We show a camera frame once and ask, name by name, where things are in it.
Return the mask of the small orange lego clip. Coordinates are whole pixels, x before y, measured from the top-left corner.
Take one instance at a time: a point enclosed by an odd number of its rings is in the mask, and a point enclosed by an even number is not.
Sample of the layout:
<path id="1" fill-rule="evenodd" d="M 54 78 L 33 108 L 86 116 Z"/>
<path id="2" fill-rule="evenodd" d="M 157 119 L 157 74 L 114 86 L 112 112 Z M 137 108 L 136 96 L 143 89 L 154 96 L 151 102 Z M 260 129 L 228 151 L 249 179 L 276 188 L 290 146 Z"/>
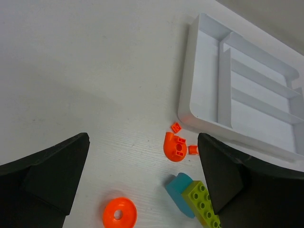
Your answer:
<path id="1" fill-rule="evenodd" d="M 197 145 L 190 145 L 190 146 L 188 146 L 188 152 L 189 152 L 189 155 L 197 155 L 197 154 L 199 154 L 199 152 L 198 152 L 198 146 Z"/>

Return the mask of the small orange square lego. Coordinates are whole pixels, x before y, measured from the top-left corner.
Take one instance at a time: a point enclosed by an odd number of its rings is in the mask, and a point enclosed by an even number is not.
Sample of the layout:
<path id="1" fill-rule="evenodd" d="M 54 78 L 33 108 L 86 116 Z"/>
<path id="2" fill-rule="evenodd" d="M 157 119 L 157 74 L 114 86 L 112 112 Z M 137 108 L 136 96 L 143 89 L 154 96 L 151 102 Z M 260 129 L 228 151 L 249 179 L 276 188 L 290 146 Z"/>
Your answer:
<path id="1" fill-rule="evenodd" d="M 177 134 L 178 132 L 180 132 L 182 130 L 182 127 L 180 126 L 180 124 L 178 122 L 174 122 L 172 125 L 171 125 L 171 130 Z"/>

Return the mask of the teal curved lego brick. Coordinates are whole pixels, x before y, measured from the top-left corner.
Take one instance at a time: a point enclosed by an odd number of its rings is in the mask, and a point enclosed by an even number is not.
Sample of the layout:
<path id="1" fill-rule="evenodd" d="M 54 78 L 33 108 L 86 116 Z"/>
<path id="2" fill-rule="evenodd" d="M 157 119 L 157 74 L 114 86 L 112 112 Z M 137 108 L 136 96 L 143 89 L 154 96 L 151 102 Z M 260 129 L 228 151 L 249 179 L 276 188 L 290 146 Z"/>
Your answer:
<path id="1" fill-rule="evenodd" d="M 177 176 L 172 175 L 165 183 L 165 189 L 171 199 L 174 201 L 178 209 L 188 218 L 195 218 L 195 215 L 187 202 L 182 196 L 182 193 L 193 182 L 193 179 L 185 173 L 180 172 Z"/>

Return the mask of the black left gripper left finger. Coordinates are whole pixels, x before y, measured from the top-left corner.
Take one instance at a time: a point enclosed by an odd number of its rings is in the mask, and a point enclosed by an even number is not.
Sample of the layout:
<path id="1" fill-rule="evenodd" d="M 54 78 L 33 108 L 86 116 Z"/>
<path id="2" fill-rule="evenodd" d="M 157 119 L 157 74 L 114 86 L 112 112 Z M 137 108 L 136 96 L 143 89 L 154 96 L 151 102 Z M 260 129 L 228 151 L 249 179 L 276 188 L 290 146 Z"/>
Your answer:
<path id="1" fill-rule="evenodd" d="M 71 212 L 89 151 L 79 133 L 0 167 L 2 228 L 61 228 Z"/>

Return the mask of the orange curved lego piece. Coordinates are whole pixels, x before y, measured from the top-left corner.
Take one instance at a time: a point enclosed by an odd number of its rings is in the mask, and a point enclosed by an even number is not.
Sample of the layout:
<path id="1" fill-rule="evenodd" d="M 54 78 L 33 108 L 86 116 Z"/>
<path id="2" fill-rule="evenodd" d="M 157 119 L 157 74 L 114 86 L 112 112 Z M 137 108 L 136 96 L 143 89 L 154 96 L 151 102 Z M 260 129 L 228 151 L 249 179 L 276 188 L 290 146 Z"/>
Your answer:
<path id="1" fill-rule="evenodd" d="M 166 132 L 163 150 L 165 156 L 172 162 L 182 161 L 187 153 L 186 139 L 174 133 Z"/>

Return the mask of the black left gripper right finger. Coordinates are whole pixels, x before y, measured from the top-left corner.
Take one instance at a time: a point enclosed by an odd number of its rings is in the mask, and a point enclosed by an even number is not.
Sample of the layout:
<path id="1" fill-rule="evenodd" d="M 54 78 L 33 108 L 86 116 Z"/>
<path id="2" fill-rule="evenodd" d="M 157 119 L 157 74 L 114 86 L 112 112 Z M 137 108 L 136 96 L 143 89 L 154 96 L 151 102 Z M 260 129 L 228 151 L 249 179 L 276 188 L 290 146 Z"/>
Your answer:
<path id="1" fill-rule="evenodd" d="M 304 174 L 198 135 L 199 157 L 216 215 L 224 228 L 301 228 Z"/>

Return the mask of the orange ring lego piece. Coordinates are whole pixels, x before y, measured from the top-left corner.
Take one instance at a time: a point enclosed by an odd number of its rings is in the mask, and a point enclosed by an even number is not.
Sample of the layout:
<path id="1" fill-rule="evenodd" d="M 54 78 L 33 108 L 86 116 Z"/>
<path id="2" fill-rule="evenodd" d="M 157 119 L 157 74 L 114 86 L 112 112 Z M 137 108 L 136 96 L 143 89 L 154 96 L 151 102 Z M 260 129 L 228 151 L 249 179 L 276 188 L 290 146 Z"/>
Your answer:
<path id="1" fill-rule="evenodd" d="M 111 200 L 104 208 L 102 222 L 105 228 L 134 228 L 137 208 L 126 197 Z"/>

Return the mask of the long lime green lego brick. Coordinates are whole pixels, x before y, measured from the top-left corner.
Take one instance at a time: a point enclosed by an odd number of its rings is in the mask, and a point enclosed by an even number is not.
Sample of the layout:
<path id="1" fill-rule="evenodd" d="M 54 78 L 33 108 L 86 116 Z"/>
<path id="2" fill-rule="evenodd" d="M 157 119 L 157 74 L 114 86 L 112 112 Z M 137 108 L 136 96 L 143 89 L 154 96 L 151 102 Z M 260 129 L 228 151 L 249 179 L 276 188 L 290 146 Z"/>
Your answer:
<path id="1" fill-rule="evenodd" d="M 181 195 L 203 227 L 222 227 L 219 216 L 213 210 L 209 192 L 201 181 L 194 180 Z"/>

